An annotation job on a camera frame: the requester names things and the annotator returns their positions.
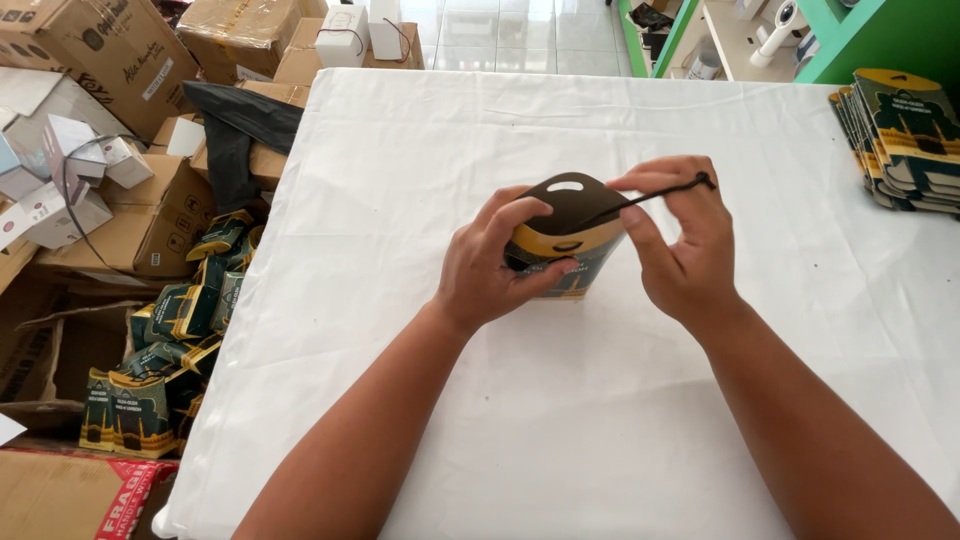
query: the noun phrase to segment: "white tablecloth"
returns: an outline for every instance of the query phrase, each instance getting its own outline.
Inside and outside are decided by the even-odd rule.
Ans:
[[[960,224],[863,192],[829,92],[322,70],[156,528],[228,538],[497,187],[673,154],[713,158],[741,294],[960,511]],[[645,207],[676,237],[662,201]],[[623,242],[583,302],[528,304],[469,342],[383,537],[790,532],[703,352],[651,305]]]

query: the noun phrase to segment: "printed label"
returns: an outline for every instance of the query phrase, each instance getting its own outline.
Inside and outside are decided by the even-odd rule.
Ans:
[[[260,75],[252,69],[247,69],[246,67],[237,64],[237,81],[243,81],[244,79],[250,81],[259,81],[261,83],[272,83],[274,80],[266,75]]]
[[[94,272],[81,272],[81,274],[104,283],[113,283],[115,285],[136,285],[138,287],[147,286],[146,283],[131,278],[130,276],[115,276],[113,274],[97,274]]]
[[[163,80],[167,78],[173,66],[174,59],[172,58],[168,58],[167,61],[163,63],[163,67],[160,68],[160,72],[154,77],[154,81],[143,91],[143,95],[141,96],[143,97],[143,101],[150,101],[150,98],[154,97],[154,92],[163,84]]]

